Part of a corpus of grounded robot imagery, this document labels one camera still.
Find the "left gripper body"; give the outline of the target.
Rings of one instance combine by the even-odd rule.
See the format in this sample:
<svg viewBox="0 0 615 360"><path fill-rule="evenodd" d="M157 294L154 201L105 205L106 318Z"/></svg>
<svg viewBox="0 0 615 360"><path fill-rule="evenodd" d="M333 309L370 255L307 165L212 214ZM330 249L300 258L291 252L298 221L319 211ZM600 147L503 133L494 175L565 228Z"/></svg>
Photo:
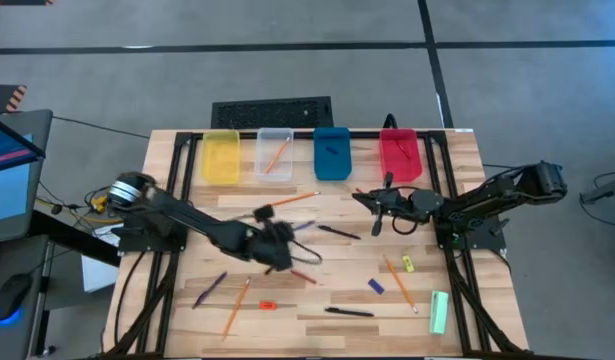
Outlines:
<svg viewBox="0 0 615 360"><path fill-rule="evenodd" d="M289 243L295 239L292 226L285 221L274 222L274 209L265 205L253 212L254 219L262 225L249 240L249 251L253 259L276 271L293 266Z"/></svg>

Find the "black pen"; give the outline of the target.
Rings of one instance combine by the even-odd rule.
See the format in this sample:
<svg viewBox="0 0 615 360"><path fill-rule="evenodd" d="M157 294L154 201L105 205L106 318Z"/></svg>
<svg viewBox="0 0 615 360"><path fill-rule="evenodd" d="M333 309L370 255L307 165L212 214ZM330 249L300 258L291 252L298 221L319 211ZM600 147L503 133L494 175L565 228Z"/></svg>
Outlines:
<svg viewBox="0 0 615 360"><path fill-rule="evenodd" d="M326 225L317 225L317 228L332 234L336 234L336 235L340 235L346 238L350 238L350 239L355 239L355 240L361 240L361 237L348 233L348 232L344 232L338 229L334 229L332 227L326 226Z"/></svg>
<svg viewBox="0 0 615 360"><path fill-rule="evenodd" d="M371 312L344 309L344 308L331 307L331 306L325 307L324 311L327 313L331 313L331 314L339 314L339 315L346 315L346 316L355 316L355 317L364 317L364 318L375 317L375 315Z"/></svg>

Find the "orange pencil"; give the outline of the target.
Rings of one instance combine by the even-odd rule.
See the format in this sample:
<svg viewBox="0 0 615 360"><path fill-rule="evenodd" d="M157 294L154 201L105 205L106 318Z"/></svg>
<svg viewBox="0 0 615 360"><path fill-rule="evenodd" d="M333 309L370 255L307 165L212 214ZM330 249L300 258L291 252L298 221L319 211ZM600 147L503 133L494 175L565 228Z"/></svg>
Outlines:
<svg viewBox="0 0 615 360"><path fill-rule="evenodd" d="M400 276L398 275L394 265L392 264L392 262L388 259L388 257L386 255L383 255L384 261L390 271L390 273L392 274L396 284L398 285L403 297L405 298L406 302L409 304L409 306L411 307L411 309L413 310L413 312L415 314L418 314L419 311L416 307L415 302L413 301L413 298L411 297L410 293L408 292L407 288L405 287L403 281L401 280Z"/></svg>
<svg viewBox="0 0 615 360"><path fill-rule="evenodd" d="M277 153L275 154L274 158L272 159L272 161L268 164L268 166L265 169L265 174L270 173L270 171L273 169L273 167L275 166L275 164L278 162L279 158L281 157L281 155L283 154L284 150L286 149L289 141L291 140L290 137L287 137L284 141L284 143L281 145L281 147L279 148L279 150L277 151Z"/></svg>
<svg viewBox="0 0 615 360"><path fill-rule="evenodd" d="M225 326L223 328L223 331L222 331L222 334L221 334L221 341L224 341L227 338L227 336L229 335L229 333L230 333L230 329L231 329L231 327L233 325L233 322L236 319L237 313L238 313L238 311L239 311L239 309L240 309L240 307L242 305L244 297L246 296L246 293L247 293L248 288L250 286L250 282L251 282L251 277L248 277L246 279L246 281L245 281L241 291L239 292L238 297L236 298L236 301L234 303L234 306L233 306L233 309L232 309L232 311L230 313L230 316L229 316L229 318L228 318L228 320L227 320L227 322L226 322L226 324L225 324Z"/></svg>
<svg viewBox="0 0 615 360"><path fill-rule="evenodd" d="M289 204L289 203L292 203L292 202L308 199L308 198L317 196L319 194L320 194L319 191L305 193L305 194L293 196L291 198L287 198L287 199L283 199L283 200L278 200L278 201L270 203L269 205L272 206L272 207L280 206L280 205Z"/></svg>

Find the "purple pen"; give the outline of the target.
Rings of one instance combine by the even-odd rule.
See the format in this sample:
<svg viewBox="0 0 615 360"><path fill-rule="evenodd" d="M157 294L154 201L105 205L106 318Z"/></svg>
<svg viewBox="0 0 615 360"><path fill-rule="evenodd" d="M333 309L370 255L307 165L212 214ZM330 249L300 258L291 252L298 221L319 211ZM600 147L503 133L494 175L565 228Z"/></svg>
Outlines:
<svg viewBox="0 0 615 360"><path fill-rule="evenodd" d="M226 278L227 275L228 275L228 272L225 271L220 276L218 276L216 280L198 296L192 308L196 309L197 307L199 307L209 297L209 295L218 287L218 285Z"/></svg>

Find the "clear plastic bin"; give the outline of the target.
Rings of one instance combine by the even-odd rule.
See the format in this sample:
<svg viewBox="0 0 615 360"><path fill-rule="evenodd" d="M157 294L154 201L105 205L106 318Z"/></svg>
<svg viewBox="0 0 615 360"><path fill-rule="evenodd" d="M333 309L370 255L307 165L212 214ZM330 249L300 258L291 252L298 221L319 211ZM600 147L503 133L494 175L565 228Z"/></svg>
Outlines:
<svg viewBox="0 0 615 360"><path fill-rule="evenodd" d="M287 137L290 137L291 140L286 149L270 173L265 174L266 167ZM260 128L257 131L254 173L258 180L263 182L287 182L292 178L293 139L294 132L291 128Z"/></svg>

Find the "red plastic bin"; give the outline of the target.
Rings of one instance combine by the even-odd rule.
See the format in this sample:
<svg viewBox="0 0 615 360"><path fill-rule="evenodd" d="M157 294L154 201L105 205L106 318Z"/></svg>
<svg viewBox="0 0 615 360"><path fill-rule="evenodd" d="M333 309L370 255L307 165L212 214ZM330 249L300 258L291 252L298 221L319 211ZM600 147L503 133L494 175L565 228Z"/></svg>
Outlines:
<svg viewBox="0 0 615 360"><path fill-rule="evenodd" d="M411 159L406 159L395 142L408 144ZM413 182L422 174L417 133L412 129L382 129L379 133L379 152L383 176L393 174L395 182Z"/></svg>

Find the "blue plastic bin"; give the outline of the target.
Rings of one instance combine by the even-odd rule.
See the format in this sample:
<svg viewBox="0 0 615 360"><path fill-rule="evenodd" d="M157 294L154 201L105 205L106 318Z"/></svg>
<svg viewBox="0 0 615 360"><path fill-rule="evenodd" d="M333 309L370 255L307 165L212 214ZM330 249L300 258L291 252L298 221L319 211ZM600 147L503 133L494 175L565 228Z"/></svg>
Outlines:
<svg viewBox="0 0 615 360"><path fill-rule="evenodd" d="M351 134L347 128L316 128L313 132L314 172L319 181L345 181L352 171ZM332 155L325 148L335 148Z"/></svg>

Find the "green eraser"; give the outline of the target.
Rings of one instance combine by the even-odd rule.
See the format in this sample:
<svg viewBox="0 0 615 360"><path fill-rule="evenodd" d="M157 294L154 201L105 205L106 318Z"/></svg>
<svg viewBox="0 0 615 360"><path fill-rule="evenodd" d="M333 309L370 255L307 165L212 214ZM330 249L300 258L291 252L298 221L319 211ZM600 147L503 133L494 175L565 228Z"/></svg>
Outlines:
<svg viewBox="0 0 615 360"><path fill-rule="evenodd" d="M434 290L431 294L429 332L432 335L444 335L448 314L449 295Z"/></svg>

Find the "black keyboard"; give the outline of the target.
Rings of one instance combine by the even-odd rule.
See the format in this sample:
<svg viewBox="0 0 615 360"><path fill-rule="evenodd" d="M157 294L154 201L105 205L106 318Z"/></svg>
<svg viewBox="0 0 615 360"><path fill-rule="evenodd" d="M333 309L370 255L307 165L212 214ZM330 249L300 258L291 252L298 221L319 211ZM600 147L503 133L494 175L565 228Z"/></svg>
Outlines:
<svg viewBox="0 0 615 360"><path fill-rule="evenodd" d="M212 129L333 126L333 110L329 96L226 101L212 104Z"/></svg>

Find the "white paper sheet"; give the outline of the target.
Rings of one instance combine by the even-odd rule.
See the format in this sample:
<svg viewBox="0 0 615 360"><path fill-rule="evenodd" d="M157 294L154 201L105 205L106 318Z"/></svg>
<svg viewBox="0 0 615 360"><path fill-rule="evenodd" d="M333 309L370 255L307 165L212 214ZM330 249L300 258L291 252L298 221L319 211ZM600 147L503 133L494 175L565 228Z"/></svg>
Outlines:
<svg viewBox="0 0 615 360"><path fill-rule="evenodd" d="M100 240L118 247L120 238L112 233L112 229L120 228L121 226L122 224L119 223L98 228L94 231L94 234ZM116 283L118 277L118 268L116 266L108 265L84 255L81 256L81 264L83 290L85 292L92 293Z"/></svg>

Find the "black desk beam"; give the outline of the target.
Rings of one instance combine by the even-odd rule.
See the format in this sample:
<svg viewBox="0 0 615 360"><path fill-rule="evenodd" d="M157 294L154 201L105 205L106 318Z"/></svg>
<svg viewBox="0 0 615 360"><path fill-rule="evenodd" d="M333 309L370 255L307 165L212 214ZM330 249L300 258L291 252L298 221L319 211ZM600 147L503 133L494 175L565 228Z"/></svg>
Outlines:
<svg viewBox="0 0 615 360"><path fill-rule="evenodd" d="M51 242L68 250L110 266L120 265L116 247L37 210L32 213L28 234L47 236Z"/></svg>

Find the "black computer mouse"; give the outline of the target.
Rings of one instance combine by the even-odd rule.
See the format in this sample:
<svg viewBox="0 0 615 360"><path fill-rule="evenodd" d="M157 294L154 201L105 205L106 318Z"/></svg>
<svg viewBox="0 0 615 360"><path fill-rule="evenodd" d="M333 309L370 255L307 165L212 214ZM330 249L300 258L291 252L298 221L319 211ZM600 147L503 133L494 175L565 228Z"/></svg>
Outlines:
<svg viewBox="0 0 615 360"><path fill-rule="evenodd" d="M29 273L12 275L3 283L0 287L0 323L10 322L19 314L32 283Z"/></svg>

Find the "monitor with blue screen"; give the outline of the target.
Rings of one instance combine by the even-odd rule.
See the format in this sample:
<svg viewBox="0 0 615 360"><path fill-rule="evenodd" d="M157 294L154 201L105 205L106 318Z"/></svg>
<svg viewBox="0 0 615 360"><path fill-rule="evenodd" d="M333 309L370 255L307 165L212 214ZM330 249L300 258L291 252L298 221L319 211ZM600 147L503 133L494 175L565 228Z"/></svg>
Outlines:
<svg viewBox="0 0 615 360"><path fill-rule="evenodd" d="M0 242L27 234L53 112L0 114Z"/></svg>

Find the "grey side desk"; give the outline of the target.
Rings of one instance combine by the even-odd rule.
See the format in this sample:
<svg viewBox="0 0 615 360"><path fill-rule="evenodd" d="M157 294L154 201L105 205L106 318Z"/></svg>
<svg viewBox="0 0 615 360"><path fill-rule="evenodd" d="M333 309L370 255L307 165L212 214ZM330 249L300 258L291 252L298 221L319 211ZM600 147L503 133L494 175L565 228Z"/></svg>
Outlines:
<svg viewBox="0 0 615 360"><path fill-rule="evenodd" d="M15 274L28 273L31 277L31 287L20 308L11 319L0 321L0 360L34 360L55 351L46 343L49 265L45 261L51 249L45 236L0 243L0 288Z"/></svg>

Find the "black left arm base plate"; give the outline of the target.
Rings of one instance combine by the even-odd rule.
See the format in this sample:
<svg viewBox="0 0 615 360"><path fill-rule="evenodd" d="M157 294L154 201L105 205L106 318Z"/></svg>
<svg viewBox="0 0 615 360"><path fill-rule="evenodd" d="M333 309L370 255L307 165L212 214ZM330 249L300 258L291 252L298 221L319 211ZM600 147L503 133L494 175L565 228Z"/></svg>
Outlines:
<svg viewBox="0 0 615 360"><path fill-rule="evenodd" d="M187 228L160 213L129 214L112 233L121 252L178 252L186 248Z"/></svg>

